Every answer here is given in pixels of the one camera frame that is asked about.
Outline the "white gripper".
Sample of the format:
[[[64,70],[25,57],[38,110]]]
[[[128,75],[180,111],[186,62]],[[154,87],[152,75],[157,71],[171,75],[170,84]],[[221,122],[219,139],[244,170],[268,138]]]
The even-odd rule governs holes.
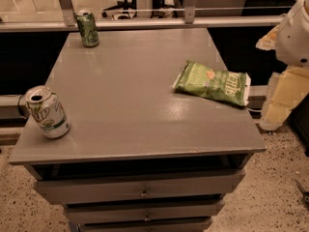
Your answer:
[[[305,13],[287,15],[279,26],[273,27],[257,41],[256,47],[261,50],[274,50],[276,47],[277,59],[294,65],[288,66],[282,73],[274,72],[267,85],[267,99],[259,125],[265,131],[275,131],[309,94],[308,16]]]

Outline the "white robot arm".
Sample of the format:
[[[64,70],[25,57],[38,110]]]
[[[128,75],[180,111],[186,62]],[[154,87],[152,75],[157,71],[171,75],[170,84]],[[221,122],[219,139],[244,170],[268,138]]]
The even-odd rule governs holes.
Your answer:
[[[309,0],[297,0],[256,47],[274,50],[276,58],[287,65],[268,81],[259,122],[263,130],[275,131],[309,94]]]

